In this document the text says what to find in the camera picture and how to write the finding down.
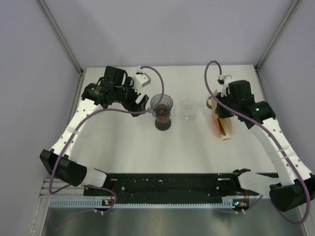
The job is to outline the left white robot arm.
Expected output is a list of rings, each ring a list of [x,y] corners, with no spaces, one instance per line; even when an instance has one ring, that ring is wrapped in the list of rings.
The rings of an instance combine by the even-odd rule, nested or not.
[[[50,193],[56,193],[53,190],[55,178],[73,187],[93,185],[101,195],[111,191],[112,184],[106,180],[107,174],[97,170],[87,158],[81,160],[79,154],[102,113],[116,112],[137,117],[148,112],[148,95],[138,100],[142,88],[151,82],[144,69],[145,66],[140,66],[133,76],[129,76],[123,69],[107,66],[97,82],[84,88],[75,114],[60,138],[49,150],[43,149],[40,153],[40,160],[51,176]]]

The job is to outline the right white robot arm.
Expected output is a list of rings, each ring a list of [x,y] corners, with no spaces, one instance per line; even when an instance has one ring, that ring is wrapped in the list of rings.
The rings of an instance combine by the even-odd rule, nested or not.
[[[266,101],[255,102],[251,85],[232,76],[219,79],[220,101],[215,113],[220,118],[234,115],[259,140],[277,171],[277,177],[257,174],[248,169],[236,170],[237,178],[229,183],[237,195],[250,190],[270,198],[281,212],[289,211],[315,198],[315,176],[298,157],[284,136],[271,106]]]

